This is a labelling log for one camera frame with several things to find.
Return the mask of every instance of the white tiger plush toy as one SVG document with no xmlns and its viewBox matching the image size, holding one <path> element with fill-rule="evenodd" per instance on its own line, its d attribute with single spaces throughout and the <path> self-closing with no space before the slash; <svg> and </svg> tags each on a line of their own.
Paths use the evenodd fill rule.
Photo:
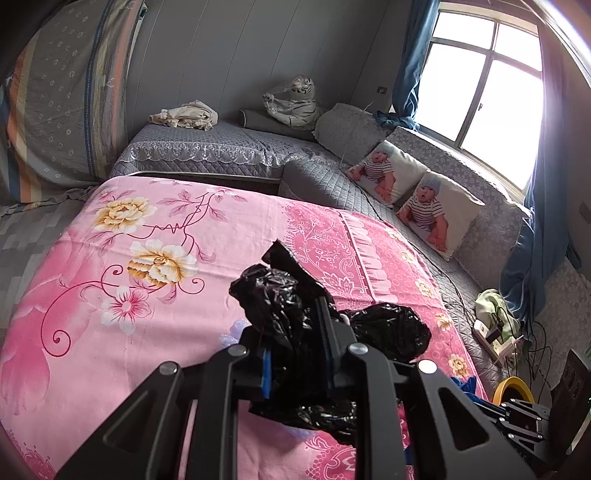
<svg viewBox="0 0 591 480">
<path fill-rule="evenodd" d="M 316 104 L 316 88 L 312 79 L 298 75 L 263 95 L 267 112 L 282 124 L 313 130 L 323 111 Z"/>
</svg>

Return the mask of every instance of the window glass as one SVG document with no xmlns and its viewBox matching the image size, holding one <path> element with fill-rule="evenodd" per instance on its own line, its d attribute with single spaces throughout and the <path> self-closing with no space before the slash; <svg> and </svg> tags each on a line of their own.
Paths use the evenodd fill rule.
<svg viewBox="0 0 591 480">
<path fill-rule="evenodd" d="M 417 123 L 455 140 L 484 62 L 485 55 L 481 53 L 433 44 L 421 78 Z"/>
<path fill-rule="evenodd" d="M 456 40 L 477 47 L 490 48 L 495 23 L 486 18 L 441 12 L 433 37 Z"/>
<path fill-rule="evenodd" d="M 523 189 L 538 152 L 542 107 L 541 80 L 495 60 L 461 147 Z"/>
<path fill-rule="evenodd" d="M 499 25 L 495 51 L 519 60 L 536 70 L 542 70 L 540 41 L 531 33 L 524 32 L 508 25 Z"/>
</svg>

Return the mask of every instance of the yellow flower print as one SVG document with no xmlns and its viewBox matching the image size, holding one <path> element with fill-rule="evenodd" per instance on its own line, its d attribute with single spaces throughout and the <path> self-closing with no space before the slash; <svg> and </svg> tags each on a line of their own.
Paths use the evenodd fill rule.
<svg viewBox="0 0 591 480">
<path fill-rule="evenodd" d="M 433 289 L 425 281 L 418 278 L 414 281 L 414 284 L 417 286 L 423 297 L 433 298 Z"/>
<path fill-rule="evenodd" d="M 160 240 L 150 239 L 145 245 L 133 242 L 130 250 L 134 258 L 127 272 L 158 287 L 179 283 L 197 272 L 197 259 L 179 245 L 163 246 Z"/>
<path fill-rule="evenodd" d="M 133 233 L 138 225 L 144 224 L 143 218 L 155 211 L 156 207 L 148 205 L 148 199 L 143 197 L 114 200 L 97 212 L 95 230 Z"/>
<path fill-rule="evenodd" d="M 414 257 L 412 256 L 412 254 L 410 252 L 408 252 L 407 250 L 402 250 L 400 252 L 400 256 L 402 257 L 402 259 L 408 263 L 414 263 Z"/>
<path fill-rule="evenodd" d="M 404 237 L 400 234 L 400 232 L 394 230 L 393 228 L 387 227 L 386 233 L 390 236 L 390 238 L 395 238 L 401 242 L 404 240 Z"/>
<path fill-rule="evenodd" d="M 444 313 L 436 313 L 435 319 L 437 320 L 437 326 L 444 332 L 452 328 L 452 319 Z"/>
<path fill-rule="evenodd" d="M 468 376 L 468 364 L 459 355 L 452 353 L 449 356 L 449 366 L 452 368 L 454 377 L 467 377 Z"/>
</svg>

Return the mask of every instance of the pink floral bedsheet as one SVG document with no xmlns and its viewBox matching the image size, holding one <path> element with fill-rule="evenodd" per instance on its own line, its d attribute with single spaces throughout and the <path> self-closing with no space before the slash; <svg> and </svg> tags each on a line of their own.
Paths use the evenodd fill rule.
<svg viewBox="0 0 591 480">
<path fill-rule="evenodd" d="M 423 357 L 476 375 L 426 265 L 393 227 L 253 192 L 116 177 L 48 254 L 0 353 L 0 420 L 39 478 L 53 478 L 159 363 L 191 365 L 221 348 L 244 316 L 230 282 L 277 238 L 338 308 L 410 306 L 433 334 Z M 355 450 L 328 434 L 299 442 L 246 412 L 239 423 L 241 479 L 354 477 Z"/>
</svg>

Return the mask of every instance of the window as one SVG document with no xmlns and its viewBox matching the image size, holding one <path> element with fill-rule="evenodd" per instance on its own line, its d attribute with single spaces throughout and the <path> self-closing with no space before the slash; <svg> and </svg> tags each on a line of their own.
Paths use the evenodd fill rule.
<svg viewBox="0 0 591 480">
<path fill-rule="evenodd" d="M 441 11 L 421 78 L 420 131 L 523 191 L 543 106 L 538 37 L 493 18 Z"/>
</svg>

